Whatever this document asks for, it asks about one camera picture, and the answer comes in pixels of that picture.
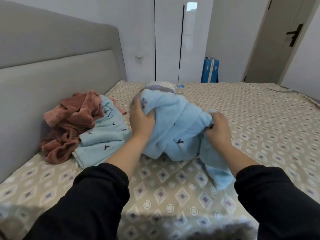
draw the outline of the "light blue fleece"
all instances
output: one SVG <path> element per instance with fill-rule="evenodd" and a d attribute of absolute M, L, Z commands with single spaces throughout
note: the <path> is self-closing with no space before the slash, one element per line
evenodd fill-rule
<path fill-rule="evenodd" d="M 211 148 L 205 136 L 205 128 L 213 123 L 208 113 L 184 96 L 156 90 L 144 90 L 141 104 L 145 114 L 155 108 L 155 125 L 143 151 L 145 155 L 157 159 L 166 153 L 173 161 L 199 156 L 219 190 L 234 180 L 225 160 Z"/>
<path fill-rule="evenodd" d="M 121 112 L 110 99 L 102 95 L 101 98 L 105 116 L 95 121 L 94 128 L 80 135 L 81 141 L 75 149 L 76 160 L 82 168 L 104 162 L 125 144 L 128 136 Z"/>

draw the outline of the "patterned bedsheet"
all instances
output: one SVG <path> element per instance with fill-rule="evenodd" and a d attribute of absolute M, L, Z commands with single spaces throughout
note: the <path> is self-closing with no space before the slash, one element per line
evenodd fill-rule
<path fill-rule="evenodd" d="M 106 95 L 128 111 L 143 86 L 120 81 Z M 235 147 L 262 165 L 281 167 L 299 189 L 320 202 L 318 104 L 275 84 L 186 84 L 181 94 L 203 110 L 224 113 Z M 129 115 L 124 118 L 129 125 Z M 74 159 L 49 165 L 42 158 L 38 153 L 0 185 L 0 229 L 10 239 L 21 239 L 81 171 Z M 256 236 L 257 222 L 238 202 L 233 185 L 218 191 L 197 159 L 174 162 L 142 155 L 129 190 L 119 239 Z"/>

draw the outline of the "door handle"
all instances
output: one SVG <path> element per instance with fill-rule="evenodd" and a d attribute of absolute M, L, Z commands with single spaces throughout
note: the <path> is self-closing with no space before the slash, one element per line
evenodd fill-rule
<path fill-rule="evenodd" d="M 302 26 L 303 26 L 303 24 L 299 24 L 296 31 L 291 31 L 291 32 L 287 32 L 287 33 L 286 33 L 286 35 L 294 35 L 294 36 L 292 36 L 292 38 L 291 38 L 292 41 L 291 41 L 289 47 L 293 47 L 293 46 L 294 46 L 294 43 L 296 42 L 296 40 L 297 40 L 297 38 L 298 38 L 298 36 L 299 36 L 299 33 L 300 33 L 301 30 L 302 30 Z"/>

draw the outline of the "upholstered headboard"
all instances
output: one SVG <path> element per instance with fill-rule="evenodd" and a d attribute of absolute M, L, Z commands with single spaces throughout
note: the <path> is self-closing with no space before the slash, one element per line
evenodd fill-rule
<path fill-rule="evenodd" d="M 38 152 L 43 113 L 126 80 L 118 29 L 0 0 L 0 182 Z"/>

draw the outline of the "wall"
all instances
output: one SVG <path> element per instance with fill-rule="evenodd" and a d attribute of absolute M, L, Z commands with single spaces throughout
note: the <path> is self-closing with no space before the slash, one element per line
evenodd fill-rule
<path fill-rule="evenodd" d="M 220 61 L 219 81 L 243 80 L 269 0 L 214 0 L 206 56 Z"/>
<path fill-rule="evenodd" d="M 118 28 L 128 81 L 154 81 L 154 0 L 7 0 Z"/>
<path fill-rule="evenodd" d="M 320 0 L 317 0 L 282 74 L 281 85 L 320 100 Z"/>

